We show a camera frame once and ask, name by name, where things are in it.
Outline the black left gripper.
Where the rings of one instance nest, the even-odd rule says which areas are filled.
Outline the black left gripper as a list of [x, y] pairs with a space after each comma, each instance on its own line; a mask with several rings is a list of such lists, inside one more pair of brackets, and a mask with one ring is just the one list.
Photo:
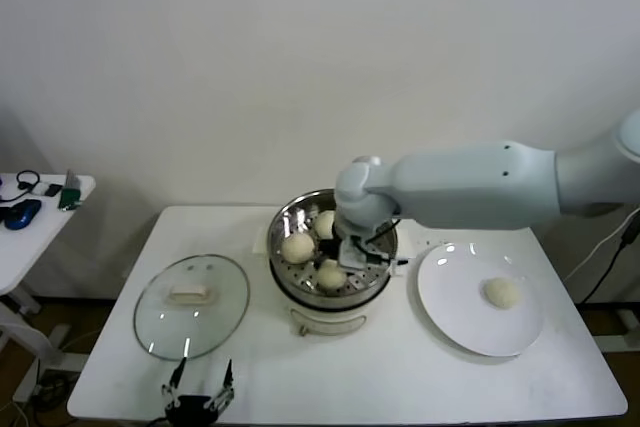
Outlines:
[[181, 395], [179, 384], [186, 365], [183, 357], [173, 370], [169, 382], [161, 386], [166, 418], [172, 426], [211, 426], [217, 422], [219, 411], [225, 411], [234, 400], [232, 360], [227, 363], [222, 387], [213, 397]]

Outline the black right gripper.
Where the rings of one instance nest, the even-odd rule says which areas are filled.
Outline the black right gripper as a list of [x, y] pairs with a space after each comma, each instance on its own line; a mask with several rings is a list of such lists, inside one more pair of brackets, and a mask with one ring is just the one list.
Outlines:
[[340, 256], [342, 240], [339, 238], [320, 239], [318, 241], [318, 258], [314, 260], [314, 268], [319, 269], [326, 259], [338, 260]]

